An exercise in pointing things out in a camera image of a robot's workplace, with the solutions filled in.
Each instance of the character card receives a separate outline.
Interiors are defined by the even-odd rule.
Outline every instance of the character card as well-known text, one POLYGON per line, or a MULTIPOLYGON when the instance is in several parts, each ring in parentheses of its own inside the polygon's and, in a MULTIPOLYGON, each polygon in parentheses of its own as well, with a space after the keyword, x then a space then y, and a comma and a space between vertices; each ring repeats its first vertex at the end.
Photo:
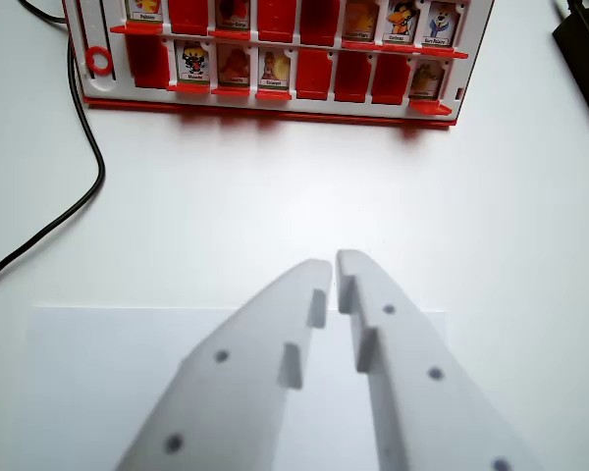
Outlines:
POLYGON ((209 83, 209 53, 195 41, 175 41, 177 81, 209 83))
POLYGON ((411 43, 419 21, 419 10, 414 0, 391 0, 386 16, 384 42, 391 44, 411 43))
POLYGON ((416 63, 409 98, 436 99, 443 82, 443 66, 439 61, 419 60, 416 63))
POLYGON ((249 86, 250 57, 245 46, 218 45, 218 83, 225 86, 249 86))
POLYGON ((379 8, 374 0, 348 0, 345 6, 343 39, 372 41, 379 8))
POLYGON ((249 31, 249 0, 216 0, 216 28, 249 31))
POLYGON ((127 19, 139 22, 162 23, 161 0, 125 0, 127 19))
POLYGON ((451 46, 460 15, 454 3, 432 2, 428 13, 424 46, 451 46))
POLYGON ((283 49, 260 48, 258 88, 288 90, 291 78, 291 58, 283 49))

